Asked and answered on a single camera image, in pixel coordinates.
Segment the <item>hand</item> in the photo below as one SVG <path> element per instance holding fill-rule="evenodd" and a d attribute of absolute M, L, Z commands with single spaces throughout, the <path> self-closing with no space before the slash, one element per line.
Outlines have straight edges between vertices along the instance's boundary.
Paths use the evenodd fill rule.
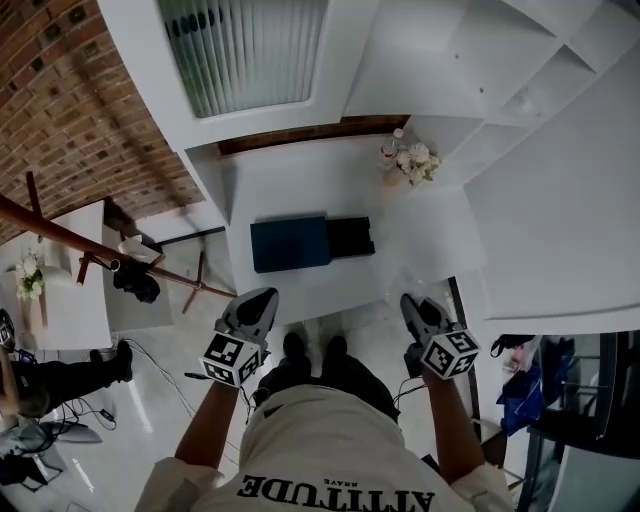
<path fill-rule="evenodd" d="M 9 339 L 4 343 L 0 343 L 0 350 L 7 354 L 11 354 L 15 350 L 16 342 L 13 339 Z"/>

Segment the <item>flower vase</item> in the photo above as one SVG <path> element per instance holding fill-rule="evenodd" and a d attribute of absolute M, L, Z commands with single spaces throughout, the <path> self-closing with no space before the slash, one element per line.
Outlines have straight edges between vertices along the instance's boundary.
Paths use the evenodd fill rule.
<path fill-rule="evenodd" d="M 385 187 L 397 187 L 406 181 L 406 176 L 399 167 L 394 166 L 384 175 L 383 181 Z"/>

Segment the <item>person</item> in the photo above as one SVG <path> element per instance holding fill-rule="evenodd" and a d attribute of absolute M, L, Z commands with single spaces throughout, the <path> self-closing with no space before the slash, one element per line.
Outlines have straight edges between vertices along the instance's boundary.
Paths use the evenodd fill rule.
<path fill-rule="evenodd" d="M 284 340 L 285 358 L 254 395 L 239 472 L 218 471 L 238 390 L 214 382 L 175 456 L 158 462 L 136 512 L 322 508 L 345 512 L 513 510 L 504 474 L 485 464 L 451 380 L 426 369 L 440 475 L 404 447 L 389 390 L 335 337 L 320 378 L 304 343 Z"/>
<path fill-rule="evenodd" d="M 114 382 L 131 381 L 133 354 L 127 342 L 118 343 L 116 356 L 109 361 L 94 350 L 90 358 L 90 362 L 74 364 L 12 362 L 8 350 L 0 345 L 0 419 L 41 418 L 64 402 Z"/>

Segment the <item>red brick wall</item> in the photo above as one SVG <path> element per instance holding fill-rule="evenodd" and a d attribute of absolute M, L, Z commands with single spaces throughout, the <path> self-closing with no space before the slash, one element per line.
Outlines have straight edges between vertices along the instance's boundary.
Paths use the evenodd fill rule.
<path fill-rule="evenodd" d="M 134 219 L 202 200 L 95 0 L 0 0 L 0 194 L 29 205 L 27 171 L 47 218 L 107 196 Z M 18 232 L 0 219 L 0 243 Z"/>

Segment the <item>black pants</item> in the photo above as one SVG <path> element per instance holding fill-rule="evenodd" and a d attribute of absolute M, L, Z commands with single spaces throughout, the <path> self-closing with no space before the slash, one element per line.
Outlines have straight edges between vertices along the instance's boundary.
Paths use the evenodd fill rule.
<path fill-rule="evenodd" d="M 49 395 L 46 413 L 64 402 L 93 393 L 121 378 L 121 367 L 116 359 L 74 364 L 60 361 L 44 364 L 13 363 L 13 370 L 21 398 L 28 399 L 34 392 L 45 392 Z"/>
<path fill-rule="evenodd" d="M 256 404 L 261 405 L 278 391 L 303 384 L 324 386 L 355 395 L 393 421 L 398 421 L 400 411 L 394 407 L 387 387 L 365 365 L 347 354 L 326 357 L 322 363 L 322 376 L 319 378 L 311 377 L 309 358 L 302 357 L 292 361 L 285 357 L 277 368 L 260 381 L 255 393 Z"/>

